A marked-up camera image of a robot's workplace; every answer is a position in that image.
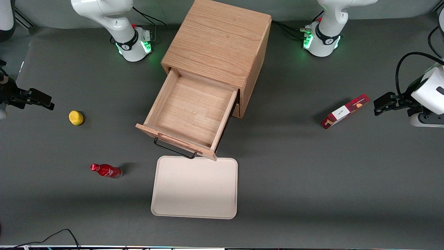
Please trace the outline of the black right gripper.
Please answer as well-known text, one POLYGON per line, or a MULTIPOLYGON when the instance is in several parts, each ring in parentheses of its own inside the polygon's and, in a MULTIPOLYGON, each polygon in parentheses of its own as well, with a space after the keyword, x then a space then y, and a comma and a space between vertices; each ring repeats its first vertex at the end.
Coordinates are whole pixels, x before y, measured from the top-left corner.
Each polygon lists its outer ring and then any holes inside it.
POLYGON ((48 110, 54 110, 54 103, 51 102, 51 96, 34 88, 29 89, 29 99, 27 94, 28 91, 19 88, 12 78, 8 76, 1 76, 1 104, 14 106, 19 109, 24 109, 26 105, 35 105, 41 106, 48 110))

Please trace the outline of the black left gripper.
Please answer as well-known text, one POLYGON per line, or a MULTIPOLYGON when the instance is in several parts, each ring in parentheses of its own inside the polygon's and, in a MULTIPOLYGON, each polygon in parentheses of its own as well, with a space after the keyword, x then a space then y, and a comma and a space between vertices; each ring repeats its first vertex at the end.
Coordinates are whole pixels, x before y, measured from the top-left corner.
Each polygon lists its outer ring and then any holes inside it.
POLYGON ((423 112, 422 105, 412 97, 412 93, 421 85, 421 79, 416 79, 410 83, 406 91, 401 93, 401 87, 398 79, 395 79, 395 88, 398 95, 394 92, 387 92, 382 95, 382 101, 373 101, 374 115, 379 116, 390 110, 408 109, 409 117, 418 117, 423 112))

